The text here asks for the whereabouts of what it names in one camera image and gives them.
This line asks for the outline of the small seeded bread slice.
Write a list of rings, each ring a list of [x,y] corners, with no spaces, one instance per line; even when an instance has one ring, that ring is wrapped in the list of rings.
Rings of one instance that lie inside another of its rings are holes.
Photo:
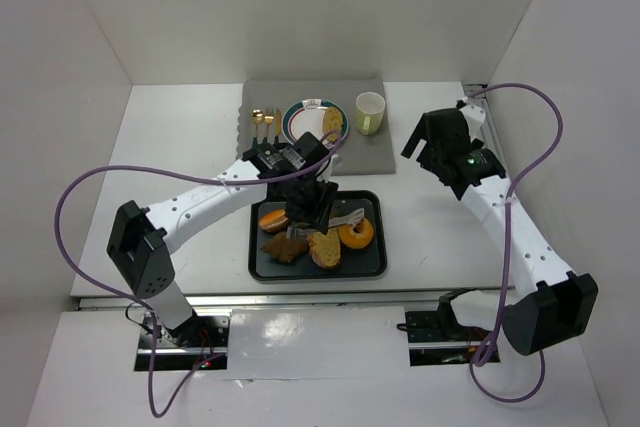
[[[322,121],[322,130],[326,139],[329,141],[338,139],[342,132],[343,123],[344,119],[341,110],[333,106],[328,107],[324,112]]]

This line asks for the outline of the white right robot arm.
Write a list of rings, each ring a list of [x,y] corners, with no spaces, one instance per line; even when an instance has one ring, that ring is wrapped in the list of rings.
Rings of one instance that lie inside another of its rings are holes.
[[[502,322],[511,347],[529,356],[582,335],[598,286],[578,275],[551,248],[515,195],[506,170],[476,135],[486,119],[473,105],[425,113],[401,154],[415,156],[480,221],[509,262],[508,282],[516,291],[509,303],[497,294],[459,289],[440,297],[440,325],[485,331]]]

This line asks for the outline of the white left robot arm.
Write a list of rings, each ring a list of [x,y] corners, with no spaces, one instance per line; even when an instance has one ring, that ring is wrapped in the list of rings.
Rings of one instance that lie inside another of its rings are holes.
[[[310,133],[293,144],[255,143],[210,182],[164,202],[121,205],[107,254],[132,293],[184,345],[205,332],[175,280],[172,255],[189,239],[229,214],[275,196],[295,225],[322,233],[338,186],[330,181],[335,152]]]

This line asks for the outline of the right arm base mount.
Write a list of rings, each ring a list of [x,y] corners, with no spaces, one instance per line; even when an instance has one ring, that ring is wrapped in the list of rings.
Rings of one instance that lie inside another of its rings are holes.
[[[411,367],[468,364],[487,330],[466,327],[454,318],[451,303],[474,289],[458,289],[442,295],[431,310],[407,311],[396,329],[407,336]]]

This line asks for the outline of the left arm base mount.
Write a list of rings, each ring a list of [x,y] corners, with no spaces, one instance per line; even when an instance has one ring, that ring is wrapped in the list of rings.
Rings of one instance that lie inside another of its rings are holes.
[[[154,329],[148,312],[130,303],[124,317],[139,328],[134,370],[147,372],[152,341],[156,341],[155,371],[188,371],[195,364],[202,371],[222,371],[228,365],[231,319],[227,313],[203,315],[201,324],[186,339],[173,335],[161,324]]]

